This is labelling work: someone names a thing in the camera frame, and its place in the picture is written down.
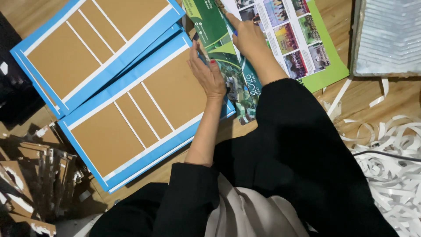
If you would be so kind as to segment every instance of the woman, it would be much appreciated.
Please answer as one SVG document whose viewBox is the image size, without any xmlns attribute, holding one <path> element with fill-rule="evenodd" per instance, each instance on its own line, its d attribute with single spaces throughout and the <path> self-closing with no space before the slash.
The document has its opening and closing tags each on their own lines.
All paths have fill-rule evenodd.
<svg viewBox="0 0 421 237">
<path fill-rule="evenodd" d="M 208 100 L 185 162 L 169 184 L 149 183 L 111 208 L 91 236 L 397 236 L 317 100 L 287 78 L 259 27 L 227 17 L 263 85 L 257 129 L 215 146 L 226 89 L 193 42 L 187 63 Z"/>
</svg>

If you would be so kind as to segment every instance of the black cable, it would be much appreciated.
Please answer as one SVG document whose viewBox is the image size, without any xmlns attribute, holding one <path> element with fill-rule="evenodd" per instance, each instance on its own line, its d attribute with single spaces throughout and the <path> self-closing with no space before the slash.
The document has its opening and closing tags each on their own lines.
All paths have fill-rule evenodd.
<svg viewBox="0 0 421 237">
<path fill-rule="evenodd" d="M 412 157 L 406 157 L 406 156 L 399 156 L 399 155 L 389 154 L 389 153 L 381 152 L 381 151 L 362 151 L 360 153 L 356 153 L 356 154 L 353 154 L 353 155 L 354 156 L 359 156 L 359 155 L 366 154 L 366 153 L 376 153 L 376 154 L 390 156 L 390 157 L 397 158 L 397 159 L 402 159 L 402 160 L 407 160 L 407 161 L 421 162 L 421 159 L 412 158 Z"/>
</svg>

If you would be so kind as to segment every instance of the woman's left hand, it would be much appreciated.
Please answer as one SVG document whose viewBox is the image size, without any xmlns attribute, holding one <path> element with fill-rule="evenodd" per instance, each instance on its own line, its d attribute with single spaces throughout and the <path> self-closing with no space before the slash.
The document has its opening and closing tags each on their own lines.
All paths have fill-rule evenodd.
<svg viewBox="0 0 421 237">
<path fill-rule="evenodd" d="M 219 66 L 214 59 L 210 60 L 209 67 L 206 66 L 197 54 L 198 48 L 199 43 L 193 40 L 187 64 L 205 90 L 208 100 L 222 100 L 226 94 L 226 87 Z"/>
</svg>

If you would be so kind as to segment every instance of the wooden floor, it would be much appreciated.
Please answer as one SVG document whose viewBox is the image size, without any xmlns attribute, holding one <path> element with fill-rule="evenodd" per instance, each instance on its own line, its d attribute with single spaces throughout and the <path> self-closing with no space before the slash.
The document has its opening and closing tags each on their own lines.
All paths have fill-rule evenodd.
<svg viewBox="0 0 421 237">
<path fill-rule="evenodd" d="M 315 1 L 336 50 L 342 61 L 347 65 L 352 0 Z M 25 38 L 52 17 L 65 3 L 65 0 L 2 0 L 0 1 L 0 11 L 21 37 Z M 344 82 L 345 80 L 341 80 L 328 86 L 324 94 L 321 90 L 315 92 L 314 96 L 322 105 L 325 102 L 332 103 Z M 386 99 L 370 108 L 369 103 L 381 96 L 380 79 L 354 79 L 341 99 L 342 113 L 334 120 L 334 124 L 340 134 L 352 138 L 355 137 L 359 125 L 357 123 L 345 124 L 343 119 L 354 119 L 378 125 L 379 122 L 388 121 L 391 117 L 400 114 L 421 117 L 420 91 L 421 78 L 392 78 L 390 79 L 389 94 Z M 256 122 L 242 127 L 235 118 L 231 117 L 221 123 L 218 142 L 245 135 L 256 127 Z M 364 137 L 367 131 L 362 129 L 361 132 L 362 135 L 360 136 Z M 113 194 L 103 192 L 95 179 L 92 180 L 91 185 L 94 188 L 97 187 L 99 196 L 111 207 L 116 199 L 127 197 L 149 182 L 168 182 L 171 165 L 174 162 L 183 162 L 187 150 L 188 148 L 181 149 Z"/>
</svg>

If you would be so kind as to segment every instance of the photo collage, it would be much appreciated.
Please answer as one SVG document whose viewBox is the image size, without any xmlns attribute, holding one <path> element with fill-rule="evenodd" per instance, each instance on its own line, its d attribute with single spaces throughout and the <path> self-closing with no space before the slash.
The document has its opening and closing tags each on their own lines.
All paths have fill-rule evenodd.
<svg viewBox="0 0 421 237">
<path fill-rule="evenodd" d="M 306 0 L 231 1 L 237 5 L 234 15 L 260 27 L 268 47 L 291 78 L 298 80 L 330 65 Z"/>
</svg>

